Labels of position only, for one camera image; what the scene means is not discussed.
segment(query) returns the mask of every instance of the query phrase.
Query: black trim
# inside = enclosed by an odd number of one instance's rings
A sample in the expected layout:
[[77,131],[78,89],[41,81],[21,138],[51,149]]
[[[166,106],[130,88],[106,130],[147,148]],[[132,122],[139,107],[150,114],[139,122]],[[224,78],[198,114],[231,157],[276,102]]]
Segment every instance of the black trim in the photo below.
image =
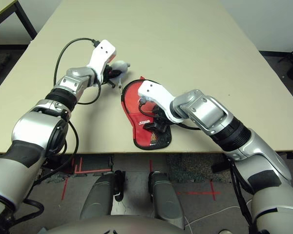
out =
[[278,212],[278,209],[273,208],[273,209],[263,211],[262,213],[259,213],[259,215],[256,217],[256,219],[258,219],[260,216],[263,216],[263,215],[266,215],[266,214],[269,214],[269,213],[274,213],[274,212]]
[[251,137],[251,131],[236,117],[220,132],[211,135],[210,138],[224,151],[232,151],[240,148]]
[[279,187],[281,185],[281,180],[273,170],[253,174],[248,178],[248,182],[255,193],[265,188]]
[[6,199],[5,197],[0,196],[0,202],[2,204],[4,204],[5,206],[7,206],[10,210],[12,210],[12,211],[16,210],[14,204],[11,201],[9,201],[8,199]]
[[70,111],[73,111],[77,104],[77,98],[65,89],[52,89],[45,99],[58,101],[66,106]]
[[271,56],[271,57],[285,57],[290,54],[290,52],[281,52],[281,51],[258,51],[262,56]]
[[0,45],[0,50],[26,50],[28,45]]
[[29,168],[43,155],[43,147],[22,140],[14,140],[8,151],[0,158],[14,160]]
[[46,156],[53,156],[63,148],[67,131],[68,123],[61,119],[51,133],[47,144]]

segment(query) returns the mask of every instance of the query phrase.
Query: cable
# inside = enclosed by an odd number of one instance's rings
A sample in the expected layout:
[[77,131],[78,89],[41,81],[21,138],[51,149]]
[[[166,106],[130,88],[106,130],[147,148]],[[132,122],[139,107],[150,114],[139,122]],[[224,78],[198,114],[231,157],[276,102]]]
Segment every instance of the cable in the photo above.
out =
[[192,231],[192,228],[191,228],[191,225],[189,224],[189,221],[188,221],[188,219],[187,219],[187,217],[185,216],[185,220],[187,221],[187,225],[189,226],[189,228],[190,228],[190,232],[191,232],[191,234],[193,234],[193,231]]
[[66,153],[66,150],[67,150],[67,142],[65,140],[65,143],[64,143],[64,150],[63,152],[60,154],[60,155],[64,155]]
[[[89,40],[93,43],[94,47],[98,46],[100,44],[100,42],[98,40],[95,40],[95,39],[91,39],[91,38],[77,38],[77,39],[74,39],[74,40],[71,40],[63,49],[62,51],[60,52],[60,55],[58,57],[58,60],[57,60],[57,63],[55,65],[55,69],[54,69],[54,76],[53,76],[53,86],[56,84],[57,82],[57,73],[58,73],[58,68],[59,68],[59,64],[60,64],[60,61],[61,61],[61,58],[63,56],[63,53],[65,52],[65,50],[71,45],[73,44],[74,42],[77,42],[79,40]],[[82,102],[77,102],[77,104],[80,104],[80,105],[90,105],[92,103],[94,103],[96,100],[98,100],[99,96],[100,96],[100,93],[101,93],[101,84],[100,82],[97,80],[97,84],[98,84],[98,94],[97,96],[95,97],[95,99],[91,102],[86,102],[86,103],[82,103]]]
[[74,40],[71,40],[60,52],[60,55],[58,57],[57,63],[55,65],[55,70],[54,70],[54,76],[53,76],[53,86],[56,84],[57,82],[57,73],[58,73],[58,68],[59,68],[59,64],[60,64],[60,60],[62,58],[63,53],[65,52],[65,50],[74,42],[77,42],[79,40],[89,40],[93,43],[93,45],[96,47],[100,42],[91,38],[76,38]]
[[98,94],[97,94],[96,98],[93,99],[93,101],[91,101],[91,102],[77,102],[77,104],[90,105],[90,104],[94,103],[96,100],[98,100],[98,98],[100,96],[100,93],[101,93],[101,84],[100,84],[100,82],[98,80],[97,80],[97,85],[98,85]]
[[[159,119],[165,120],[166,122],[171,123],[166,117],[162,117],[162,116],[159,116],[159,115],[150,115],[150,114],[144,112],[144,111],[142,110],[142,106],[143,106],[144,104],[145,104],[145,103],[140,103],[140,104],[139,104],[139,107],[138,107],[139,111],[140,111],[142,114],[144,114],[145,116],[153,117],[153,118],[159,118]],[[200,128],[190,127],[190,126],[187,126],[187,125],[185,125],[185,124],[183,124],[183,123],[176,123],[176,125],[178,125],[179,127],[185,128],[185,129],[190,129],[190,130],[201,130]]]
[[17,220],[15,220],[12,224],[12,227],[19,224],[19,223],[22,223],[22,222],[25,222],[25,221],[28,221],[32,218],[35,218],[39,215],[41,215],[44,211],[44,206],[40,203],[40,202],[37,202],[37,201],[34,201],[34,200],[30,200],[30,199],[24,199],[23,201],[25,204],[28,204],[30,206],[34,206],[36,208],[38,208],[39,210],[37,212],[33,212],[31,214],[28,214],[28,215],[25,215]]
[[68,122],[68,124],[71,126],[74,134],[75,134],[75,137],[76,137],[76,146],[75,146],[75,150],[74,152],[72,153],[72,155],[69,157],[69,159],[63,163],[61,166],[59,166],[57,169],[51,171],[50,173],[44,175],[43,177],[41,177],[40,179],[37,179],[34,184],[33,184],[33,187],[39,183],[41,183],[42,181],[44,181],[45,179],[47,179],[48,177],[54,175],[55,173],[59,172],[62,168],[64,168],[76,155],[77,151],[78,151],[78,146],[79,146],[79,138],[78,138],[78,134],[77,134],[77,131],[74,127],[74,125],[71,123],[71,121]]
[[176,123],[176,125],[178,125],[179,127],[182,127],[182,128],[185,128],[185,129],[190,129],[190,130],[201,130],[200,128],[195,128],[195,127],[190,127],[190,126],[187,126],[183,123]]
[[245,202],[245,200],[244,200],[244,198],[242,196],[242,192],[241,192],[241,188],[240,188],[240,182],[239,182],[238,179],[236,180],[235,177],[234,177],[233,168],[234,168],[234,164],[232,162],[231,166],[230,166],[230,174],[231,174],[233,189],[234,189],[236,198],[238,200],[238,203],[239,203],[239,206],[240,206],[240,209],[241,209],[241,213],[244,216],[244,218],[247,221],[247,223],[249,224],[249,226],[251,227],[252,226],[252,217],[251,217],[250,211],[249,211],[249,209],[247,207],[247,204],[246,204],[246,202]]
[[212,215],[218,214],[218,213],[220,213],[220,212],[223,212],[223,211],[228,210],[228,209],[231,209],[231,208],[239,208],[239,209],[240,209],[239,206],[229,206],[229,207],[226,207],[226,208],[224,208],[224,209],[222,209],[222,210],[220,210],[220,211],[217,211],[217,212],[214,212],[214,213],[211,213],[211,214],[205,215],[205,216],[203,216],[203,217],[200,217],[200,218],[198,218],[198,219],[195,219],[195,220],[191,221],[190,223],[188,222],[188,224],[186,225],[186,227],[187,227],[187,226],[190,226],[192,223],[195,223],[195,222],[200,221],[200,220],[202,220],[202,219],[204,219],[204,218],[210,217],[210,216],[212,216]]
[[142,114],[144,114],[145,116],[149,116],[149,117],[152,117],[152,118],[160,118],[160,119],[162,119],[162,120],[168,121],[168,119],[165,118],[165,117],[162,117],[162,116],[159,116],[159,115],[150,115],[150,114],[144,112],[144,111],[141,109],[141,107],[142,107],[143,105],[144,105],[144,104],[142,104],[142,105],[139,104],[138,109],[139,109],[139,111],[140,111]]

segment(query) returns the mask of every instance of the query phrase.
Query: black cable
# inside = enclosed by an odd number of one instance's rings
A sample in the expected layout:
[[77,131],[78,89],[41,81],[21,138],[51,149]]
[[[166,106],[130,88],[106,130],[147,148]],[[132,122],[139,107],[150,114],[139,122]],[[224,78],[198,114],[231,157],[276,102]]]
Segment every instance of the black cable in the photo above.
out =
[[68,124],[71,126],[71,128],[72,128],[72,130],[73,130],[73,132],[74,132],[74,134],[75,134],[75,137],[76,137],[76,146],[75,146],[75,150],[74,150],[74,152],[73,152],[72,155],[69,157],[69,159],[68,159],[65,163],[63,163],[61,166],[59,166],[57,169],[55,169],[55,170],[51,171],[50,173],[44,175],[44,176],[41,177],[40,179],[35,180],[33,186],[35,186],[35,185],[41,183],[42,181],[44,181],[44,180],[47,179],[48,177],[50,177],[50,176],[54,175],[55,173],[59,172],[62,168],[64,168],[64,167],[65,167],[65,166],[66,166],[66,165],[67,165],[67,164],[68,164],[68,163],[69,163],[69,162],[75,157],[75,155],[76,155],[76,153],[77,153],[77,150],[78,150],[78,146],[79,146],[79,138],[78,138],[77,131],[76,131],[74,125],[71,123],[71,121],[69,121]]
[[64,155],[66,153],[66,150],[67,150],[67,142],[65,140],[65,143],[64,143],[64,150],[63,152],[60,154],[60,155]]
[[144,105],[144,104],[142,104],[142,105],[139,104],[138,109],[139,109],[139,111],[140,111],[142,114],[144,114],[145,116],[149,116],[149,117],[152,117],[152,118],[160,118],[160,119],[162,119],[162,120],[168,121],[168,119],[167,119],[166,117],[162,117],[162,116],[159,116],[159,115],[150,115],[150,114],[144,112],[144,111],[141,109],[141,107],[142,107],[143,105]]
[[187,126],[183,123],[176,123],[176,125],[178,125],[179,127],[182,127],[182,128],[185,128],[185,129],[190,129],[190,130],[201,130],[200,128],[195,128],[195,127],[190,127],[190,126]]
[[58,73],[58,68],[59,68],[59,64],[60,64],[60,60],[62,58],[63,53],[65,52],[65,50],[74,42],[77,42],[79,40],[89,40],[93,43],[93,45],[96,47],[100,42],[91,38],[76,38],[74,40],[71,40],[60,52],[60,55],[58,57],[57,63],[55,65],[55,70],[54,70],[54,76],[53,76],[53,86],[56,84],[57,82],[57,73]]
[[245,220],[247,221],[248,225],[251,227],[252,226],[252,217],[251,217],[250,211],[246,205],[245,199],[242,196],[239,180],[238,179],[235,180],[233,167],[234,167],[234,163],[231,162],[230,163],[230,174],[231,174],[233,189],[234,189],[236,198],[238,200],[241,213],[244,216]]
[[[94,47],[98,46],[100,44],[100,42],[98,40],[95,40],[95,39],[91,39],[91,38],[77,38],[77,39],[74,39],[74,40],[71,40],[63,49],[62,51],[60,52],[60,55],[58,57],[58,60],[57,60],[57,63],[55,65],[55,69],[54,69],[54,76],[53,76],[53,86],[56,84],[57,82],[57,73],[58,73],[58,68],[59,68],[59,64],[60,64],[60,61],[61,61],[61,58],[63,56],[63,53],[65,52],[65,50],[71,45],[73,44],[74,42],[77,42],[79,40],[89,40],[93,43]],[[101,93],[101,84],[99,81],[97,81],[97,84],[98,84],[98,94],[97,96],[95,97],[95,99],[91,102],[85,102],[85,103],[82,103],[82,102],[77,102],[77,104],[80,104],[80,105],[89,105],[89,104],[92,104],[94,103],[96,100],[98,100],[99,96],[100,96],[100,93]]]
[[96,100],[98,100],[99,96],[100,96],[100,93],[101,93],[101,84],[100,82],[97,80],[97,85],[98,85],[98,94],[96,96],[95,99],[93,99],[91,102],[77,102],[77,104],[80,104],[80,105],[89,105],[89,104],[92,104],[94,103]]
[[28,215],[25,215],[17,220],[15,220],[12,224],[12,227],[19,224],[19,223],[22,223],[22,222],[25,222],[25,221],[28,221],[32,218],[35,218],[39,215],[41,215],[44,211],[44,206],[40,203],[40,202],[37,202],[37,201],[34,201],[34,200],[30,200],[30,199],[24,199],[23,201],[25,204],[28,204],[30,206],[34,206],[36,208],[38,208],[39,210],[37,212],[33,212],[31,214],[28,214]]
[[[159,119],[162,119],[162,120],[165,120],[165,121],[170,122],[166,117],[162,117],[162,116],[159,116],[159,115],[150,115],[150,114],[144,112],[144,111],[141,109],[142,106],[143,106],[144,104],[145,104],[145,103],[140,103],[140,104],[139,104],[139,107],[138,107],[139,111],[140,111],[142,114],[144,114],[145,116],[149,116],[149,117],[153,117],[153,118],[159,118]],[[190,126],[187,126],[187,125],[185,125],[185,124],[183,124],[183,123],[176,123],[176,125],[178,125],[179,127],[185,128],[185,129],[190,129],[190,130],[201,130],[200,128],[190,127]]]

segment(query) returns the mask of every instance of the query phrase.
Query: gray object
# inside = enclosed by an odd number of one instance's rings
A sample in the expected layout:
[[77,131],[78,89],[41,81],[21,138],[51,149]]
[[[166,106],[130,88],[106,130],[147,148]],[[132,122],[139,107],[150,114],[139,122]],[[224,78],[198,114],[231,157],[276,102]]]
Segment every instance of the gray object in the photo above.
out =
[[115,186],[115,174],[101,176],[91,188],[80,219],[111,215]]
[[164,173],[154,172],[149,177],[154,217],[184,229],[184,211],[177,194]]
[[155,218],[137,215],[106,215],[88,218],[48,231],[48,234],[185,234],[176,226]]

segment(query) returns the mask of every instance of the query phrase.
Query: red tape line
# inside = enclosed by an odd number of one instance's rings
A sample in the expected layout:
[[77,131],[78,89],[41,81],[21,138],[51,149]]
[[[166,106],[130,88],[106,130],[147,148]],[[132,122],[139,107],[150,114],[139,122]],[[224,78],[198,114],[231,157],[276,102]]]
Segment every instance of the red tape line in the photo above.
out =
[[64,196],[65,196],[65,192],[66,192],[66,187],[67,187],[67,181],[68,181],[68,177],[65,179],[65,182],[64,182],[64,188],[63,188],[63,192],[62,192],[61,201],[64,200]]

